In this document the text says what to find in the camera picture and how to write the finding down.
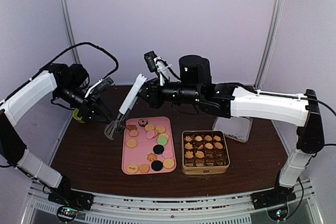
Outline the metal serving tongs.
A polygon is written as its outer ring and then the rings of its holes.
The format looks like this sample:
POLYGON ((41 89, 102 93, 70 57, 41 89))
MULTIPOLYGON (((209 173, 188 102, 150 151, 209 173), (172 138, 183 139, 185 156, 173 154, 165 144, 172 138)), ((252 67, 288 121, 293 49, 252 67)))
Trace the metal serving tongs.
POLYGON ((137 76, 135 83, 121 104, 117 116, 113 121, 111 121, 110 124, 106 126, 104 130, 104 134, 108 139, 113 140, 117 134, 123 133, 124 129, 126 128, 128 115, 135 105, 138 98, 138 93, 146 81, 147 77, 145 77, 143 74, 139 74, 137 76))

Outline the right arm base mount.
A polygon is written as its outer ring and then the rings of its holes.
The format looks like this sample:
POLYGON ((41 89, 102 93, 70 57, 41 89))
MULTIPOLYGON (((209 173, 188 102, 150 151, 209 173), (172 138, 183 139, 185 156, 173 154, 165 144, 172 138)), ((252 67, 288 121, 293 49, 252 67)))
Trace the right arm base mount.
POLYGON ((279 193, 274 189, 251 194, 254 209, 266 209, 268 217, 276 222, 289 217, 288 203, 296 199, 295 193, 279 193))

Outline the brown leaf cookie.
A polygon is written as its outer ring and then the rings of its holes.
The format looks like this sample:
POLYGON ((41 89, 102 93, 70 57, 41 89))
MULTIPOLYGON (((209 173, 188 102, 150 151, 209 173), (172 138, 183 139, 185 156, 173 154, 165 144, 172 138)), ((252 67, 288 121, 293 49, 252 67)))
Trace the brown leaf cookie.
POLYGON ((192 140, 193 140, 193 138, 191 137, 191 136, 186 136, 185 137, 185 140, 187 141, 187 142, 191 142, 192 140))

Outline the leaf cookie second row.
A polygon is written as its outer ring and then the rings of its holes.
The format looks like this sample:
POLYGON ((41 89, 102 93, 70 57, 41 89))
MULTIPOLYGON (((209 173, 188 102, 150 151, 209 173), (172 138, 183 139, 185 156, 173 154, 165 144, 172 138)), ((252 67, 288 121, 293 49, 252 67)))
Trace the leaf cookie second row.
POLYGON ((191 143, 186 143, 186 144, 184 145, 184 148, 185 148, 186 150, 192 150, 192 149, 193 149, 193 145, 192 145, 191 143))

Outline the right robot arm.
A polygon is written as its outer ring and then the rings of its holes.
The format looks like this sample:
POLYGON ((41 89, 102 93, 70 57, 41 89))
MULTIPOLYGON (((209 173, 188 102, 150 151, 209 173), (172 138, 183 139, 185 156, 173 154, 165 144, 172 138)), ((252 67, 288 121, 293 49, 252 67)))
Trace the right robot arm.
POLYGON ((218 118, 259 118, 290 123, 297 127, 297 142, 269 192, 272 203, 279 204, 293 188, 312 156, 324 147, 320 108, 314 90, 304 94, 283 94, 255 90, 238 82, 212 83, 209 60, 197 55, 179 59, 180 74, 173 82, 173 70, 153 51, 144 55, 150 72, 157 78, 147 81, 141 96, 151 108, 164 102, 177 106, 190 104, 196 111, 218 118))

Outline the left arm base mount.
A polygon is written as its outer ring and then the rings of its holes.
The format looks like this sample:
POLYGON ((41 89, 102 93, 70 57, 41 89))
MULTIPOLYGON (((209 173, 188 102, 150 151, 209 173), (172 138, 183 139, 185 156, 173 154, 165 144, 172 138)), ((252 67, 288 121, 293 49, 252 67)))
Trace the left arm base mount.
POLYGON ((93 203, 94 195, 79 191, 71 191, 70 197, 62 197, 55 192, 50 192, 48 200, 59 204, 56 217, 63 223, 74 221, 83 211, 89 211, 93 203))

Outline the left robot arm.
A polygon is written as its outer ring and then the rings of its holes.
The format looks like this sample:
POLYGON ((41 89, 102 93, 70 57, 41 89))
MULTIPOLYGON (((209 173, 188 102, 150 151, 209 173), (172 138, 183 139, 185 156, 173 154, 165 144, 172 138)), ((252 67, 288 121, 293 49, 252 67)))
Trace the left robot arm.
POLYGON ((106 77, 84 90, 82 83, 88 77, 81 64, 50 63, 1 101, 1 155, 10 165, 49 187, 64 205, 76 199, 70 180, 37 157, 24 141, 45 140, 42 148, 56 146, 57 132, 66 114, 58 115, 47 108, 39 112, 48 98, 66 102, 85 123, 110 123, 112 112, 100 94, 113 81, 106 77))

